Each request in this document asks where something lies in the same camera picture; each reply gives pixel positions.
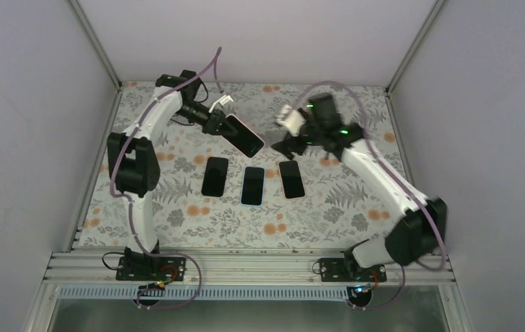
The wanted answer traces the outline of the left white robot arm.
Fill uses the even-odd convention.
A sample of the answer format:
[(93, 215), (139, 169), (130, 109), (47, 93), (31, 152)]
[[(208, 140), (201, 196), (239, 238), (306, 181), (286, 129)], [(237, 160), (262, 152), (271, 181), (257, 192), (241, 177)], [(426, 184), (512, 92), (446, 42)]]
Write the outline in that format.
[(152, 207), (153, 191), (160, 180), (154, 140), (163, 134), (174, 116), (201, 126), (205, 134), (225, 134), (222, 108), (233, 99), (222, 92), (210, 106), (205, 106), (195, 100), (202, 84), (194, 71), (184, 70), (179, 76), (162, 75), (145, 110), (124, 131), (112, 132), (107, 138), (110, 192), (128, 202), (130, 238), (124, 265), (132, 265), (145, 280), (156, 278), (162, 264)]

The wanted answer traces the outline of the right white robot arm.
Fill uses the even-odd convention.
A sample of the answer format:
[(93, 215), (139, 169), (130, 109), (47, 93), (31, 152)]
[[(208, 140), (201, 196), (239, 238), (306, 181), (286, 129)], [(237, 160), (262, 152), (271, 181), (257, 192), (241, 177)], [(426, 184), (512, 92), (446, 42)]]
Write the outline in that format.
[(381, 264), (417, 263), (436, 248), (441, 251), (438, 269), (445, 268), (446, 203), (440, 198), (428, 198), (404, 179), (358, 122), (345, 124), (330, 93), (313, 96), (305, 109), (284, 105), (275, 122), (287, 133), (282, 141), (272, 145), (274, 150), (293, 159), (310, 146), (321, 146), (377, 192), (396, 222), (385, 237), (364, 240), (345, 250), (343, 271), (348, 279), (359, 282), (370, 268)]

